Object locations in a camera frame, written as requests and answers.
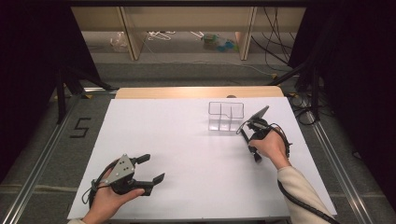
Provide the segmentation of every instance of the sleeve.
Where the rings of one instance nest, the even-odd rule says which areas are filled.
[[[67,224],[85,224],[81,219],[71,219]]]
[[[314,188],[305,179],[303,174],[292,166],[284,167],[277,171],[277,179],[283,188],[299,201],[306,203],[322,213],[332,217],[329,210],[323,204]],[[329,223],[317,215],[305,210],[299,205],[292,203],[285,197],[286,204],[290,210],[290,218],[293,224],[299,223]]]

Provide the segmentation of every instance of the clear plastic box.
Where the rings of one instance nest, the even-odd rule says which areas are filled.
[[[209,103],[209,130],[236,131],[244,119],[244,104],[229,102]]]

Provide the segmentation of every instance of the human hand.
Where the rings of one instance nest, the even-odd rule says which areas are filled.
[[[105,173],[104,178],[107,178],[111,171],[112,169],[109,169]],[[100,188],[103,185],[103,183],[99,185],[91,209],[82,219],[86,224],[99,224],[107,221],[117,213],[123,204],[145,192],[143,189],[134,189],[126,194],[119,195],[111,187]]]
[[[250,140],[248,144],[257,148],[260,154],[269,158],[277,170],[291,166],[286,156],[285,143],[277,132],[271,130],[262,140]]]

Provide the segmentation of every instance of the gray floor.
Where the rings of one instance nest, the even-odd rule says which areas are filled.
[[[139,61],[132,62],[127,52],[115,52],[109,45],[110,38],[116,38],[117,34],[84,33],[84,36],[102,80],[117,87],[266,85],[272,80],[272,74],[280,76],[284,74],[284,71],[290,70],[272,56],[267,57],[267,62],[270,64],[268,66],[263,50],[254,42],[250,45],[247,61],[240,61],[238,52],[233,49],[219,52],[216,49],[207,48],[196,35],[175,33],[169,35],[171,40],[154,38],[146,41],[147,45]],[[233,34],[229,33],[221,33],[220,36],[234,39]],[[255,34],[254,37],[264,46],[266,45],[262,34]],[[282,40],[285,45],[292,47],[293,39],[289,34],[282,35]],[[284,58],[277,45],[270,45],[270,50]],[[296,79],[297,77],[293,77],[282,83],[280,85],[282,91],[294,92],[293,84]],[[88,82],[83,82],[83,85],[95,87]],[[18,223],[67,222],[68,211],[112,98],[114,94],[95,94],[89,98],[73,97],[68,100],[68,102],[76,101],[77,104],[71,111],[60,140],[50,154],[50,159]],[[305,99],[303,93],[292,103],[298,105],[299,100],[302,99]],[[320,103],[327,104],[325,95],[321,96]],[[88,127],[89,130],[85,137],[73,138],[72,135],[80,135],[84,132],[75,130],[81,118],[89,118],[80,123],[80,126]],[[396,223],[395,212],[389,206],[370,172],[362,161],[352,156],[354,148],[329,106],[320,109],[320,118],[320,124],[345,167],[353,186],[362,198],[372,223]],[[43,148],[46,147],[56,127],[56,120],[57,102],[54,95],[49,100],[47,113],[43,116],[30,144],[21,153],[0,185],[2,220],[34,169],[35,162],[39,159]],[[337,220],[341,223],[359,223],[352,209],[353,206],[350,205],[324,153],[323,145],[314,127],[303,124],[300,127],[323,182],[336,206]],[[255,221],[238,223],[255,223]]]

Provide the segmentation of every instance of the white tabletop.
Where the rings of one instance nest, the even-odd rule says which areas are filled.
[[[245,119],[269,105],[264,115],[285,131],[290,161],[316,189],[333,215],[319,176],[286,97],[112,100],[68,218],[81,218],[82,194],[103,169],[123,153],[150,154],[136,165],[134,178],[150,181],[165,173],[149,197],[125,204],[113,219],[133,221],[240,220],[288,217],[276,184],[276,168],[257,164],[242,135],[208,130],[209,102],[243,103]],[[245,128],[247,135],[252,131]]]

